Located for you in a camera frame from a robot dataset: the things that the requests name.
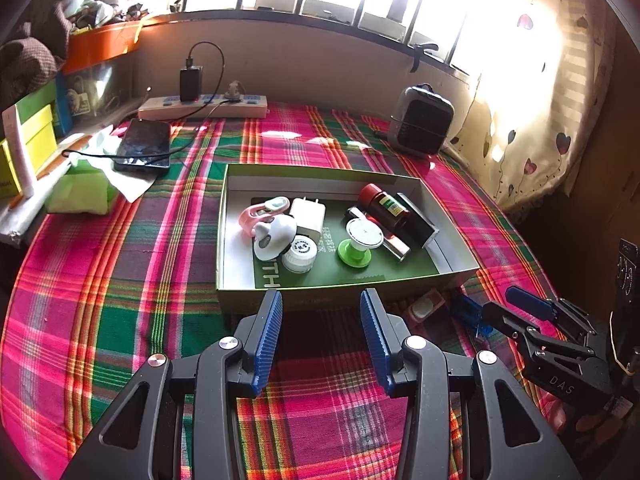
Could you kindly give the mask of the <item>green cardboard box tray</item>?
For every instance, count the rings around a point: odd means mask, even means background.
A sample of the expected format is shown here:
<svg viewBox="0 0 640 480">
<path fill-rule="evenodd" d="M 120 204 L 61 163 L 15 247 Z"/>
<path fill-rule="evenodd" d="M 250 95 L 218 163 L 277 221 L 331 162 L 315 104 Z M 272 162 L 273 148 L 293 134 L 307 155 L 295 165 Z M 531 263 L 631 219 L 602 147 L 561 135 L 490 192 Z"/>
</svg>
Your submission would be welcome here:
<svg viewBox="0 0 640 480">
<path fill-rule="evenodd" d="M 428 242 L 407 240 L 405 257 L 380 246 L 372 249 L 363 269 L 345 264 L 338 245 L 348 240 L 346 212 L 360 190 L 374 183 L 390 194 L 406 196 L 431 222 Z M 305 273 L 293 273 L 280 260 L 262 262 L 253 240 L 240 226 L 241 212 L 270 198 L 304 198 L 326 207 L 317 257 Z M 386 301 L 421 295 L 429 289 L 455 288 L 472 278 L 480 264 L 461 231 L 436 195 L 414 177 L 378 172 L 277 165 L 227 167 L 219 202 L 216 289 L 221 311 L 249 315 L 262 296 L 277 289 L 285 309 L 344 307 L 356 304 L 360 292 L 374 287 Z"/>
</svg>

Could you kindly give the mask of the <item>small white round jar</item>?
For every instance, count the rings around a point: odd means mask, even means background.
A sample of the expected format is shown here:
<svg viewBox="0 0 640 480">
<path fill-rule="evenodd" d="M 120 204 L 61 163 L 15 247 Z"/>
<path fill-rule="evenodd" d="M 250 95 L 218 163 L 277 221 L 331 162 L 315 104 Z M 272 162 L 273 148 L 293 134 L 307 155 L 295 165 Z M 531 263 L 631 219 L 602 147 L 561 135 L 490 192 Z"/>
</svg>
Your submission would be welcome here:
<svg viewBox="0 0 640 480">
<path fill-rule="evenodd" d="M 318 255 L 318 246 L 305 235 L 296 235 L 288 250 L 282 255 L 286 270 L 296 274 L 305 274 L 314 266 Z"/>
</svg>

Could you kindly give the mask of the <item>heart pattern curtain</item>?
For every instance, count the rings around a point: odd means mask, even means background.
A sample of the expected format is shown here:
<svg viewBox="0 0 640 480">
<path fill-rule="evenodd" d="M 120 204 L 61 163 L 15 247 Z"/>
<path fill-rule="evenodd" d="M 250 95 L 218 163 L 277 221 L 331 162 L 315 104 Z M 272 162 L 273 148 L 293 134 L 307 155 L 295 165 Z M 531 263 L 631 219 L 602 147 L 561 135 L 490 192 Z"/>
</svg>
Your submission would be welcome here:
<svg viewBox="0 0 640 480">
<path fill-rule="evenodd" d="M 473 101 L 451 147 L 513 221 L 574 185 L 611 79 L 606 0 L 489 0 L 459 51 Z"/>
</svg>

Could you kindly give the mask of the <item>pink mint small device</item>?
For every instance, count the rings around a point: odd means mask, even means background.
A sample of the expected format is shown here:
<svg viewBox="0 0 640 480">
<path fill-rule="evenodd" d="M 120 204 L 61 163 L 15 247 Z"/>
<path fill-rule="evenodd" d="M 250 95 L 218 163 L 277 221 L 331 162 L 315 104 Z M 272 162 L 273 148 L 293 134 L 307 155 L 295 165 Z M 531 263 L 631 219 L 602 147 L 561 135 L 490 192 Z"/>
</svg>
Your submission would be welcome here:
<svg viewBox="0 0 640 480">
<path fill-rule="evenodd" d="M 255 236 L 255 226 L 259 222 L 270 222 L 277 214 L 284 214 L 290 208 L 290 200 L 276 196 L 262 203 L 246 207 L 239 215 L 239 225 L 249 237 Z"/>
</svg>

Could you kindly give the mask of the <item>small white black heater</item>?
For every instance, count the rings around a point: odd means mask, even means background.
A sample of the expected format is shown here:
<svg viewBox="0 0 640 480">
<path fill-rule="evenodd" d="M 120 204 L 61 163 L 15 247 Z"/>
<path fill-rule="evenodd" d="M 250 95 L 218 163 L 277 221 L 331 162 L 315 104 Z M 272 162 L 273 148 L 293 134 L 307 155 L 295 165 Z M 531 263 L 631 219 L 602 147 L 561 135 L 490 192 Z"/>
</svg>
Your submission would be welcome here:
<svg viewBox="0 0 640 480">
<path fill-rule="evenodd" d="M 454 119 L 454 106 L 430 84 L 405 88 L 390 114 L 387 141 L 414 156 L 437 155 Z"/>
</svg>

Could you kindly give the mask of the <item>white green suction holder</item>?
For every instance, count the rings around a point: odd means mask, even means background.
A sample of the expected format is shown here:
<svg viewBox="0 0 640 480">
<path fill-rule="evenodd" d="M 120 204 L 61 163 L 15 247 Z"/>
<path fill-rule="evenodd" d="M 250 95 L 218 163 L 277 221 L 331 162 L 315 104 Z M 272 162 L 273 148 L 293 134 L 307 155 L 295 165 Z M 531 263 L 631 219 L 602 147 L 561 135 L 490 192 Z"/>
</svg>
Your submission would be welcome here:
<svg viewBox="0 0 640 480">
<path fill-rule="evenodd" d="M 337 247 L 338 258 L 354 269 L 366 268 L 372 259 L 372 250 L 383 245 L 382 230 L 368 219 L 353 218 L 346 223 L 347 238 Z"/>
</svg>

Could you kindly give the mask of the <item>silver black flashlight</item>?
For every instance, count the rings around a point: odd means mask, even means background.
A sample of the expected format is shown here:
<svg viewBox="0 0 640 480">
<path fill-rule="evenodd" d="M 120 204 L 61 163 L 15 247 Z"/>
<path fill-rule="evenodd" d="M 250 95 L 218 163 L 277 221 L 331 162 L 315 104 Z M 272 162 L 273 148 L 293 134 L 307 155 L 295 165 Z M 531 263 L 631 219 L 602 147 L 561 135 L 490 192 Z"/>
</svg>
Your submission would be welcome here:
<svg viewBox="0 0 640 480">
<path fill-rule="evenodd" d="M 398 192 L 396 197 L 398 202 L 409 211 L 404 226 L 405 232 L 416 244 L 425 248 L 439 233 L 438 227 L 426 218 L 426 215 L 406 194 Z"/>
</svg>

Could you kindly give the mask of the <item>white round gadget with knob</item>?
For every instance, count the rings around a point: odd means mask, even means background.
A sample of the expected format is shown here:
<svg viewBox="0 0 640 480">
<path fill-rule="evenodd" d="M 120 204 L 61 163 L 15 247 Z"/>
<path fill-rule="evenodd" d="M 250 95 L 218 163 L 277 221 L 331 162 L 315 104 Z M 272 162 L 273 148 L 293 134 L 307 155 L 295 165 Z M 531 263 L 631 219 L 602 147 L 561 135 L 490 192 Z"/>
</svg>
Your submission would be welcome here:
<svg viewBox="0 0 640 480">
<path fill-rule="evenodd" d="M 277 214 L 269 222 L 257 222 L 254 235 L 254 255 L 260 261 L 277 259 L 295 238 L 297 224 L 288 214 Z"/>
</svg>

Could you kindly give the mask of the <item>red cap brown bottle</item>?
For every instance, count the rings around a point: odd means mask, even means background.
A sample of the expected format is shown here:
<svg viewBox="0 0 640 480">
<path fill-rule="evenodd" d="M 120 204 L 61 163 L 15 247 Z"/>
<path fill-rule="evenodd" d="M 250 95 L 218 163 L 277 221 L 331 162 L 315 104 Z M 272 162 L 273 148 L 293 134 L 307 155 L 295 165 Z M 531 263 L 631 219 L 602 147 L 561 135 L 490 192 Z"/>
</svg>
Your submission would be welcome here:
<svg viewBox="0 0 640 480">
<path fill-rule="evenodd" d="M 397 235 L 410 217 L 409 209 L 374 183 L 366 184 L 359 192 L 358 204 L 383 228 Z"/>
</svg>

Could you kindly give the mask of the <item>blue digital display module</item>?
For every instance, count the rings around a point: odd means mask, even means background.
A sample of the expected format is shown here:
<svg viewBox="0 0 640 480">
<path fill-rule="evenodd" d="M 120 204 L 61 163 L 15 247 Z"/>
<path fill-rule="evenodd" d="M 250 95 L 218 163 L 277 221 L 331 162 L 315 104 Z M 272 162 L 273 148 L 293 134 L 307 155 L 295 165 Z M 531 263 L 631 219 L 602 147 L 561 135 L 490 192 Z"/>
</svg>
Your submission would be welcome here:
<svg viewBox="0 0 640 480">
<path fill-rule="evenodd" d="M 488 338 L 494 329 L 482 317 L 482 306 L 469 296 L 457 294 L 448 304 L 449 314 L 470 330 L 476 338 Z"/>
</svg>

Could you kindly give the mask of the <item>brown fabric bag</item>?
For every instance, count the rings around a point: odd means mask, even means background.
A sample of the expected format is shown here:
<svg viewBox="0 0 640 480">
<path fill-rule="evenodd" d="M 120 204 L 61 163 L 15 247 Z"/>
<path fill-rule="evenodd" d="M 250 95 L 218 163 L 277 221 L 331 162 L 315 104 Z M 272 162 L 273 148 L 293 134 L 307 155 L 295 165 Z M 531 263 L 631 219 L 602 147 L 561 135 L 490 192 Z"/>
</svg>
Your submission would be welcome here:
<svg viewBox="0 0 640 480">
<path fill-rule="evenodd" d="M 58 1 L 39 22 L 14 29 L 1 46 L 1 110 L 40 89 L 61 70 L 71 28 Z"/>
</svg>

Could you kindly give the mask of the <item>yellow green box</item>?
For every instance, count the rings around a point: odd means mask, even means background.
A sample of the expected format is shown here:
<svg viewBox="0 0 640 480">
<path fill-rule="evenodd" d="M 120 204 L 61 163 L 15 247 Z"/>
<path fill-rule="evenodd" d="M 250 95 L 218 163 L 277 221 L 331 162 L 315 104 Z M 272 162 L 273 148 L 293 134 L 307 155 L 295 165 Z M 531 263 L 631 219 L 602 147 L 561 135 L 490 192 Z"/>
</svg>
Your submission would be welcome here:
<svg viewBox="0 0 640 480">
<path fill-rule="evenodd" d="M 28 119 L 23 120 L 20 116 L 20 122 L 30 163 L 37 180 L 38 172 L 43 170 L 58 147 L 54 135 L 51 105 L 46 104 L 41 107 Z M 1 197 L 13 197 L 18 194 L 21 194 L 21 188 L 12 164 L 8 141 L 4 137 L 1 141 Z"/>
</svg>

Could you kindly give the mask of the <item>black smartphone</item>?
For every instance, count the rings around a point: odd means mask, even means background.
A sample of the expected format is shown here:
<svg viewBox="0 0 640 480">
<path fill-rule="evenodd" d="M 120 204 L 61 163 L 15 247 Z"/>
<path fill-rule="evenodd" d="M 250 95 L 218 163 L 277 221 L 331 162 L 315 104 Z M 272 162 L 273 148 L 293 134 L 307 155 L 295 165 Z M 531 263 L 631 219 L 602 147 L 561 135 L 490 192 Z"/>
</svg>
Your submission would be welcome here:
<svg viewBox="0 0 640 480">
<path fill-rule="evenodd" d="M 166 174 L 170 167 L 171 128 L 166 122 L 133 119 L 113 158 L 117 171 Z"/>
</svg>

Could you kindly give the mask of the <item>pink white red device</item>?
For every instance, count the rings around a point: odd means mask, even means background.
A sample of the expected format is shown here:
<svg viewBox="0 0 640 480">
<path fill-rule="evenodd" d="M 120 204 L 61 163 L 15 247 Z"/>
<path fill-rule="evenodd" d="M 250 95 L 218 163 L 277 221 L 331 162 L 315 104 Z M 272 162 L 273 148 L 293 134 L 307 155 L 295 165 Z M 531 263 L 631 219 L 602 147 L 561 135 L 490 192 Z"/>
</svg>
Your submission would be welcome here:
<svg viewBox="0 0 640 480">
<path fill-rule="evenodd" d="M 423 294 L 404 311 L 402 317 L 409 328 L 422 324 L 427 318 L 435 313 L 443 304 L 445 299 L 442 294 L 432 288 Z"/>
</svg>

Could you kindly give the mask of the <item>white usb charger cube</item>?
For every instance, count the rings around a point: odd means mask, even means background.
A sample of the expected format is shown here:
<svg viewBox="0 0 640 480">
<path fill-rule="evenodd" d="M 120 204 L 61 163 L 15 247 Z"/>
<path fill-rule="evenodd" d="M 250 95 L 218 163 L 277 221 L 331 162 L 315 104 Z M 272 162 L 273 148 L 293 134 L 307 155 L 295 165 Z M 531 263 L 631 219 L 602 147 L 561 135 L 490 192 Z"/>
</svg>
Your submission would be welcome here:
<svg viewBox="0 0 640 480">
<path fill-rule="evenodd" d="M 318 200 L 307 200 L 306 197 L 296 197 L 288 214 L 296 222 L 298 235 L 309 237 L 316 244 L 319 243 L 326 215 L 325 204 Z"/>
</svg>

